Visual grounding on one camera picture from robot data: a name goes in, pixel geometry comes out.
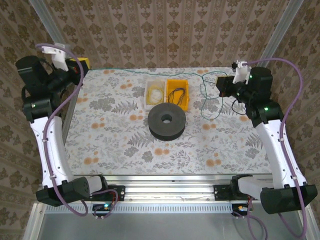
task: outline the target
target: patterned wallpaper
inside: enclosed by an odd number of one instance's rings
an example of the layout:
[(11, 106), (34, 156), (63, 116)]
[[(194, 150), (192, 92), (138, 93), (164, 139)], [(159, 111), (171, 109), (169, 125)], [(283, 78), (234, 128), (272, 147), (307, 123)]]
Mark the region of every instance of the patterned wallpaper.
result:
[(94, 68), (229, 66), (256, 60), (289, 0), (45, 0)]
[[(287, 132), (301, 170), (320, 191), (320, 0), (304, 1), (274, 56), (292, 61), (302, 71), (304, 88), (288, 118)], [(284, 63), (271, 62), (268, 67), (274, 76), (274, 98), (286, 109), (297, 94), (299, 78)], [(320, 225), (320, 195), (312, 203)]]
[(36, 54), (35, 43), (48, 41), (50, 36), (27, 0), (0, 1), (1, 240), (22, 239), (41, 183), (39, 152), (21, 111), (23, 81), (15, 63)]

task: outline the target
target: yellow container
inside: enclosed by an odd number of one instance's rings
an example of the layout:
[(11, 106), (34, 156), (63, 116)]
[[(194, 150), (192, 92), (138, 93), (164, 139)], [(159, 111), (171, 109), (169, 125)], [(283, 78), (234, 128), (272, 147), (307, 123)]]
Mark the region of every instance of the yellow container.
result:
[(182, 99), (182, 102), (178, 105), (180, 108), (182, 108), (183, 111), (188, 111), (188, 104), (189, 104), (189, 85), (188, 80), (186, 79), (167, 79), (166, 81), (166, 97), (165, 101), (167, 103), (173, 103), (177, 104), (181, 95), (183, 94), (183, 91), (175, 91), (172, 97), (170, 98), (170, 101), (168, 99), (169, 94), (172, 93), (175, 89), (183, 88), (185, 89), (185, 95)]

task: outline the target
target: plastic container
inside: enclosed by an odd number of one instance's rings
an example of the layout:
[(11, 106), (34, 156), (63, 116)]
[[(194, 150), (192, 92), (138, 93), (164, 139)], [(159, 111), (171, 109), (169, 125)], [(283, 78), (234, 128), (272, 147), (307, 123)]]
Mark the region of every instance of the plastic container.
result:
[[(163, 91), (163, 96), (162, 96), (162, 101), (157, 103), (157, 104), (148, 104), (148, 90), (150, 87), (159, 87), (162, 89)], [(160, 91), (157, 91), (157, 90), (153, 90), (152, 93), (150, 94), (149, 96), (149, 101), (150, 102), (153, 102), (153, 103), (156, 103), (158, 102), (158, 100), (161, 99), (161, 93)], [(144, 88), (144, 110), (146, 112), (149, 112), (154, 106), (158, 105), (158, 104), (161, 104), (161, 103), (164, 103), (165, 102), (165, 99), (166, 99), (166, 82), (161, 79), (161, 78), (158, 78), (156, 80), (147, 80), (146, 83), (145, 83), (145, 88)]]
[[(188, 104), (189, 104), (189, 84), (188, 84), (188, 80), (186, 80), (186, 79), (168, 79), (166, 81), (165, 101), (167, 103), (169, 103), (169, 101), (168, 101), (169, 94), (173, 90), (178, 89), (178, 88), (185, 89), (185, 96), (182, 99), (182, 103), (179, 104), (178, 106), (180, 108), (182, 108), (183, 111), (186, 112), (186, 111), (188, 111)], [(173, 102), (174, 104), (177, 104), (182, 93), (183, 93), (182, 91), (175, 92), (174, 96), (173, 96), (173, 100), (170, 99), (170, 103)]]

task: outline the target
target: white bracket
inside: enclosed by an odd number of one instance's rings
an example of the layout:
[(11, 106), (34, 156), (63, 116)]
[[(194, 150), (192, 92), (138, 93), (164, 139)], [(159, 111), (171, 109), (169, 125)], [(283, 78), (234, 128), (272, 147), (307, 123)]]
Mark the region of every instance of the white bracket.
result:
[[(61, 43), (55, 43), (54, 45), (62, 48), (66, 47), (64, 44), (61, 44)], [(52, 55), (51, 59), (52, 59), (53, 65), (57, 69), (62, 69), (66, 72), (68, 71), (68, 66), (66, 64), (66, 53), (64, 51), (61, 51), (57, 48), (50, 47), (50, 46), (43, 46), (42, 49), (43, 49), (42, 52), (44, 54)]]
[(232, 81), (233, 84), (236, 84), (238, 82), (244, 82), (246, 80), (247, 74), (248, 74), (248, 66), (243, 65), (247, 63), (246, 61), (236, 61), (238, 67), (235, 69), (235, 76)]

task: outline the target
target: floral table surface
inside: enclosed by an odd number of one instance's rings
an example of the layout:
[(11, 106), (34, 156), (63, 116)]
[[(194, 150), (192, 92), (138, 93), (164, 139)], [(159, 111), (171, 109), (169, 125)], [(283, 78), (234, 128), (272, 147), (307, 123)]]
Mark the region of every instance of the floral table surface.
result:
[[(74, 174), (160, 175), (270, 173), (266, 151), (251, 121), (231, 110), (232, 97), (223, 99), (218, 118), (201, 116), (204, 90), (201, 77), (212, 71), (233, 72), (227, 67), (91, 70), (78, 95), (65, 143), (68, 163)], [(198, 75), (180, 74), (180, 72)], [(221, 73), (209, 73), (214, 82)], [(149, 132), (144, 110), (147, 80), (187, 79), (189, 105), (185, 131), (173, 141), (159, 141)], [(207, 83), (209, 97), (218, 96)], [(222, 99), (207, 100), (206, 118), (215, 118)], [(233, 107), (243, 113), (244, 107)]]

